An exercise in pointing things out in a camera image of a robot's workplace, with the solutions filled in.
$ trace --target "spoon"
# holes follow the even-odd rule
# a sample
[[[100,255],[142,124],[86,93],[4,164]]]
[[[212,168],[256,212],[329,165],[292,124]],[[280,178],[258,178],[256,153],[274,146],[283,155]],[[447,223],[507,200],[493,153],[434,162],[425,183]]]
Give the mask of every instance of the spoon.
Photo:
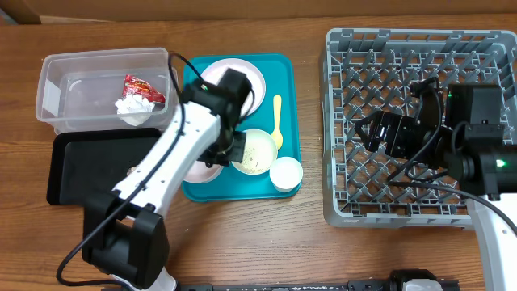
[[[275,141],[276,147],[280,150],[282,144],[284,143],[284,137],[282,137],[282,133],[280,132],[280,111],[282,110],[282,96],[275,95],[273,98],[273,112],[275,113],[275,130],[271,134],[273,140]]]

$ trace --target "blue tray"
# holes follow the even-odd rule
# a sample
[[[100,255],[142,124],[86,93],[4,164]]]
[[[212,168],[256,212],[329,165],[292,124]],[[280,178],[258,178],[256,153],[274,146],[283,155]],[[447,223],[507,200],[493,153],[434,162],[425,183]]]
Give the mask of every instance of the blue tray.
[[[240,58],[255,65],[266,80],[266,95],[262,105],[240,124],[237,130],[261,129],[271,133],[274,129],[273,96],[282,96],[282,113],[280,131],[284,136],[284,144],[278,157],[293,157],[301,162],[300,137],[298,136],[298,118],[296,114],[296,91],[292,63],[284,55],[278,53],[195,57],[191,63],[201,73],[215,61],[225,58]],[[192,82],[194,72],[186,66],[183,71],[183,84]],[[292,191],[282,193],[276,191],[269,179],[269,171],[261,175],[245,175],[232,165],[225,167],[221,174],[208,183],[183,182],[183,192],[188,199],[195,202],[221,200],[249,200],[286,198],[298,192],[301,184]]]

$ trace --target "dish rack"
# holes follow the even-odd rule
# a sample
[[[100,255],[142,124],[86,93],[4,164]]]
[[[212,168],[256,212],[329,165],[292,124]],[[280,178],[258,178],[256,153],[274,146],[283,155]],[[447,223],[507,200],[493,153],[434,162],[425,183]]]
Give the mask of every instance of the dish rack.
[[[515,142],[517,36],[508,31],[446,31],[335,28],[326,35],[321,59],[324,145],[324,216],[332,226],[458,226],[472,228],[457,195],[385,184],[405,160],[391,158],[385,145],[366,151],[354,123],[375,110],[413,116],[418,101],[409,93],[416,80],[437,77],[440,86],[463,82],[502,88],[504,143]],[[426,177],[436,171],[413,167]],[[394,180],[409,181],[403,173]],[[450,177],[437,184],[456,187]]]

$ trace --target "red wrapper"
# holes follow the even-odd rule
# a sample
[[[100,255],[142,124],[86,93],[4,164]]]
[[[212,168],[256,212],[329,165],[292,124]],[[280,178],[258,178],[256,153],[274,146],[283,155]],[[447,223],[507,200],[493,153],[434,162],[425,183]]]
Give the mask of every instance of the red wrapper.
[[[156,91],[146,81],[132,75],[126,75],[124,90],[122,91],[123,98],[129,94],[141,95],[142,98],[147,98],[150,103],[165,103],[165,97],[162,93]]]

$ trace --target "wooden surface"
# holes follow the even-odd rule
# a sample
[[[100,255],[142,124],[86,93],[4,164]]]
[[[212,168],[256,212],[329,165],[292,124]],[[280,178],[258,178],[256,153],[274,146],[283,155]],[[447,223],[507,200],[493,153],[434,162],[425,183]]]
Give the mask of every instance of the wooden surface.
[[[182,283],[346,282],[428,268],[483,290],[474,232],[338,229],[322,215],[318,55],[332,27],[507,29],[517,15],[0,27],[0,289],[66,290],[55,271],[82,236],[82,209],[45,200],[53,128],[35,118],[43,59],[53,53],[164,47],[186,57],[283,53],[294,65],[304,183],[292,199],[199,205],[178,194],[167,219],[168,270]],[[103,277],[76,258],[70,280]]]

